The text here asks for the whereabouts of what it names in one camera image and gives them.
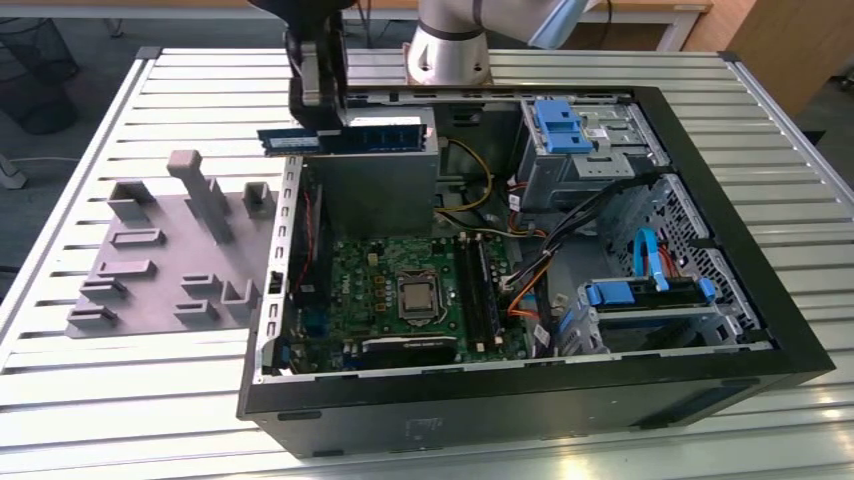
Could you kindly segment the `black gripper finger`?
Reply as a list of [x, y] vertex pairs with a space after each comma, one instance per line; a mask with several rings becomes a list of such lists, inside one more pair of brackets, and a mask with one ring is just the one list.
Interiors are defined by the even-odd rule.
[[347, 60], [343, 15], [332, 14], [312, 32], [285, 31], [292, 77], [288, 108], [307, 140], [297, 150], [327, 150], [345, 127]]

